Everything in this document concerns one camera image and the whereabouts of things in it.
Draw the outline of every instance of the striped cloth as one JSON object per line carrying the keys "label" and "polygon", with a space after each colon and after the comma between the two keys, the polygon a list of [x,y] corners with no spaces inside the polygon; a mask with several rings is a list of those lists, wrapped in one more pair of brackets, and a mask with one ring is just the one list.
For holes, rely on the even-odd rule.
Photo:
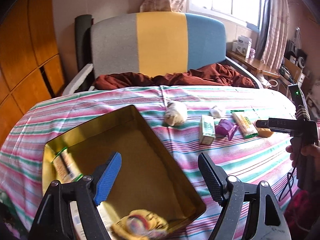
{"label": "striped cloth", "polygon": [[[188,120],[179,127],[164,127],[166,102],[177,100],[188,107]],[[203,201],[206,212],[170,238],[208,239],[221,208],[215,203],[197,166],[197,157],[206,152],[227,174],[243,182],[267,180],[276,197],[286,183],[291,161],[285,147],[287,134],[270,138],[244,139],[237,132],[232,141],[217,138],[211,146],[198,141],[199,121],[209,108],[218,105],[230,110],[244,109],[258,118],[294,119],[295,107],[284,95],[269,89],[224,86],[144,87],[113,91],[82,92],[37,104],[15,125],[0,151],[0,188],[11,198],[22,223],[29,230],[42,198],[41,164],[44,145],[61,133],[94,117],[134,104],[178,162]],[[285,208],[287,196],[281,203]],[[248,203],[243,206],[235,235],[239,239],[245,225]]]}

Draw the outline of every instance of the metal screw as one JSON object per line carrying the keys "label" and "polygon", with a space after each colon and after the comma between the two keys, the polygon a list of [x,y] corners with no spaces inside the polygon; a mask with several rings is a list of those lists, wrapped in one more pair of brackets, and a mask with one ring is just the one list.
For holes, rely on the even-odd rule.
{"label": "metal screw", "polygon": [[57,186],[59,184],[59,181],[57,179],[51,181],[51,186]]}
{"label": "metal screw", "polygon": [[237,177],[231,175],[231,176],[228,177],[228,180],[229,180],[230,182],[236,182],[236,181],[237,181]]}
{"label": "metal screw", "polygon": [[269,183],[264,181],[264,180],[261,181],[260,183],[261,183],[261,186],[263,186],[263,187],[268,187],[269,186]]}
{"label": "metal screw", "polygon": [[90,181],[92,177],[90,175],[84,175],[82,178],[84,181]]}

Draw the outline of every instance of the window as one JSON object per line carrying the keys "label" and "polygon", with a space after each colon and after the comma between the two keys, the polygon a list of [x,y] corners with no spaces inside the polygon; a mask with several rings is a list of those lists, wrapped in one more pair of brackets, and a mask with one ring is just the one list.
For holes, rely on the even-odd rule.
{"label": "window", "polygon": [[260,0],[190,0],[189,11],[210,14],[258,31]]}

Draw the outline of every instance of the wooden wardrobe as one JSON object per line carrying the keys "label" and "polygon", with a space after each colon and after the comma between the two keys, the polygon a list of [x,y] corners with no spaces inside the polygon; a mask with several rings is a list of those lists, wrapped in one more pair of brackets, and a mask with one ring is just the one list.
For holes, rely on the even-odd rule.
{"label": "wooden wardrobe", "polygon": [[64,86],[52,0],[17,0],[0,25],[0,147],[31,107]]}

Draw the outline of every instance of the person's hand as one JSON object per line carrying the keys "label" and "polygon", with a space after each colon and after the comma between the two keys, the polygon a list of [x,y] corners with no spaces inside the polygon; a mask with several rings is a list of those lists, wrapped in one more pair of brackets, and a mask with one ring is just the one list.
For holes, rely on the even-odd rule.
{"label": "person's hand", "polygon": [[[292,167],[296,165],[297,155],[293,152],[292,146],[287,146],[285,149],[290,153]],[[304,156],[313,156],[315,159],[315,179],[320,180],[320,147],[314,144],[307,145],[301,149],[301,154]]]}

